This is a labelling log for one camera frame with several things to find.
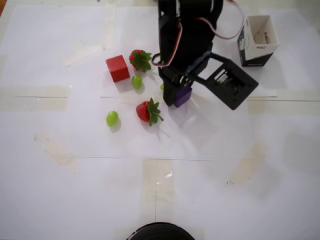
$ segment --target cable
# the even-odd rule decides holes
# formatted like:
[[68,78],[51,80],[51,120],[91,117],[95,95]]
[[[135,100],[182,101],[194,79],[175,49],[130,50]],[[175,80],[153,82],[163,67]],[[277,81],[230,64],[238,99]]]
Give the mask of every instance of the cable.
[[[240,30],[233,36],[231,37],[225,37],[225,36],[221,36],[220,34],[217,33],[217,31],[214,29],[214,27],[212,26],[211,22],[209,22],[209,20],[205,19],[204,17],[197,17],[195,18],[195,20],[198,20],[198,21],[202,21],[206,24],[209,25],[210,29],[212,30],[212,32],[219,38],[221,39],[225,39],[225,40],[229,40],[229,39],[233,39],[235,38],[242,30],[242,27],[245,23],[245,14],[244,12],[242,11],[241,7],[234,1],[234,0],[226,0],[228,1],[229,3],[233,4],[241,13],[241,16],[242,16],[242,24],[241,24],[241,27],[240,27]],[[175,46],[174,46],[174,49],[173,49],[173,52],[172,52],[172,55],[170,57],[170,59],[166,62],[166,63],[155,63],[155,59],[160,57],[160,53],[157,53],[155,54],[152,59],[151,59],[151,63],[153,66],[155,67],[168,67],[171,62],[173,61],[173,59],[175,58],[175,55],[176,55],[176,52],[177,52],[177,49],[178,49],[178,46],[179,46],[179,43],[180,43],[180,39],[181,39],[181,36],[182,36],[182,32],[183,32],[183,27],[182,27],[182,24],[181,24],[181,19],[178,20],[178,28],[179,28],[179,33],[178,33],[178,36],[176,38],[176,42],[175,42]]]
[[217,33],[217,31],[214,29],[214,27],[212,26],[211,22],[209,22],[207,19],[205,19],[204,17],[197,17],[195,18],[195,20],[198,20],[198,21],[202,21],[206,24],[209,25],[210,29],[212,30],[212,32],[219,38],[221,39],[225,39],[225,40],[229,40],[229,39],[233,39],[235,38],[242,30],[242,27],[244,26],[244,23],[245,23],[245,14],[244,12],[242,11],[241,7],[234,1],[234,0],[227,0],[229,3],[233,4],[238,10],[239,12],[241,13],[241,16],[242,16],[242,24],[241,24],[241,27],[240,27],[240,30],[233,36],[231,37],[225,37],[225,36],[221,36],[219,33]]
[[177,52],[177,49],[178,49],[178,46],[179,46],[179,43],[180,43],[180,39],[181,39],[181,36],[182,36],[182,31],[183,31],[180,19],[178,20],[178,27],[179,27],[179,33],[178,33],[178,36],[176,38],[175,46],[174,46],[174,49],[173,49],[173,52],[172,52],[172,55],[171,55],[170,59],[168,60],[167,63],[154,63],[155,59],[160,56],[160,53],[157,53],[151,59],[151,63],[153,64],[153,66],[155,66],[155,67],[168,67],[171,64],[172,60],[175,58],[175,55],[176,55],[176,52]]

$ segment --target green grape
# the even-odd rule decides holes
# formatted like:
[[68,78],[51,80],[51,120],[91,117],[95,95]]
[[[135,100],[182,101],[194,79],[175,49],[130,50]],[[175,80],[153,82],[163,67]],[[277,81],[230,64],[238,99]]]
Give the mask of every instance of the green grape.
[[132,86],[135,89],[140,89],[142,86],[142,78],[140,75],[135,75],[132,77]]
[[115,125],[117,123],[118,118],[119,118],[118,113],[116,111],[111,111],[106,116],[106,124],[109,127],[112,127],[113,125]]

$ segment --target strawberry leaves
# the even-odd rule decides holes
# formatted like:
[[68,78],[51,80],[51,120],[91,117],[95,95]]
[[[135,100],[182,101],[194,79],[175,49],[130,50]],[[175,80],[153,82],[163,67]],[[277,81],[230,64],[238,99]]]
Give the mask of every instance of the strawberry leaves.
[[159,102],[154,102],[152,97],[150,98],[149,104],[148,104],[148,111],[150,115],[150,120],[149,120],[149,125],[152,126],[153,123],[158,122],[158,118],[160,118],[161,121],[164,119],[159,115],[161,111],[158,109],[159,107]]
[[151,70],[151,65],[149,61],[151,60],[152,53],[146,53],[145,51],[138,53],[132,52],[134,58],[130,63],[135,65],[136,70],[141,70],[142,72],[146,72],[146,70]]

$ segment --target strawberry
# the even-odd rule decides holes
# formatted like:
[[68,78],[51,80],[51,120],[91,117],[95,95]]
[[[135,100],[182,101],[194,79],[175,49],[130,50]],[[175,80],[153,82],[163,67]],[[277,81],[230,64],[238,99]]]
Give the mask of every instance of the strawberry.
[[144,101],[139,106],[136,107],[136,113],[138,114],[138,117],[145,122],[149,122],[150,120],[150,114],[148,111],[148,104],[149,101]]
[[151,60],[151,53],[146,53],[143,50],[133,50],[129,56],[130,63],[136,70],[151,70],[149,61]]
[[138,117],[145,122],[149,122],[149,125],[152,126],[153,123],[158,122],[158,117],[161,121],[164,119],[159,115],[160,110],[158,109],[159,102],[154,103],[154,100],[150,98],[150,101],[144,101],[139,106],[136,107],[136,113]]

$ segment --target black round object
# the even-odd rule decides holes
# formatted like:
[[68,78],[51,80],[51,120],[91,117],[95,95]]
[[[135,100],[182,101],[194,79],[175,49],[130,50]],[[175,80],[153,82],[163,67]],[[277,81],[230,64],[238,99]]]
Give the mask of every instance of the black round object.
[[155,222],[134,232],[127,240],[195,240],[189,233],[171,223]]

